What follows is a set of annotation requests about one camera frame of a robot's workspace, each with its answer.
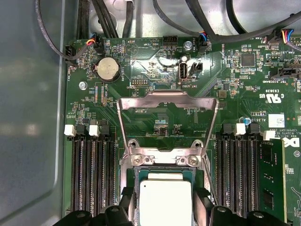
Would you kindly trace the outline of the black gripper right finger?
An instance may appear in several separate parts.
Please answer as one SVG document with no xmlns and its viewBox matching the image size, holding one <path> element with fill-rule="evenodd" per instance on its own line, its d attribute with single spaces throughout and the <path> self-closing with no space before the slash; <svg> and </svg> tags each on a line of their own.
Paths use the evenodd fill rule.
<svg viewBox="0 0 301 226">
<path fill-rule="evenodd" d="M 287 223 L 263 211 L 251 211 L 246 218 L 224 206 L 215 206 L 208 198 L 209 191 L 195 188 L 193 191 L 193 215 L 199 226 L 286 226 Z"/>
</svg>

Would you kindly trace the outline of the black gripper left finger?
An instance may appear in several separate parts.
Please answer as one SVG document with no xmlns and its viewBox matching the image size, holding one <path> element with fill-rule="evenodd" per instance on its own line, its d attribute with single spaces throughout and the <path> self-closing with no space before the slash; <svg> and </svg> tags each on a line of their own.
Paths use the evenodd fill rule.
<svg viewBox="0 0 301 226">
<path fill-rule="evenodd" d="M 125 187 L 119 205 L 106 207 L 92 216 L 89 211 L 76 210 L 55 223 L 56 226 L 134 226 L 135 192 L 133 187 Z"/>
</svg>

